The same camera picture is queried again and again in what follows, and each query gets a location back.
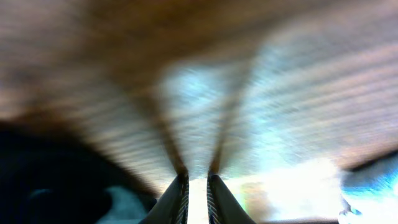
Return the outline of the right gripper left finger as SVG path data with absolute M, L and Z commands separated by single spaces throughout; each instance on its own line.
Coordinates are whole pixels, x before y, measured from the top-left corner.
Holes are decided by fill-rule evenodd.
M 179 174 L 139 224 L 187 224 L 189 178 Z

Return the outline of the black t-shirt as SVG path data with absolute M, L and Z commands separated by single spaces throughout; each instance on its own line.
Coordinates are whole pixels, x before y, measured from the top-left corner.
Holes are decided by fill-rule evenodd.
M 1 223 L 138 223 L 156 202 L 84 144 L 1 123 Z

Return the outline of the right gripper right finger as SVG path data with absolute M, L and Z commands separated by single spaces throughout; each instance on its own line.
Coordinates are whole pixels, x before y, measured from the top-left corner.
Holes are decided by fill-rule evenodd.
M 209 173 L 206 186 L 209 224 L 256 224 L 219 175 Z

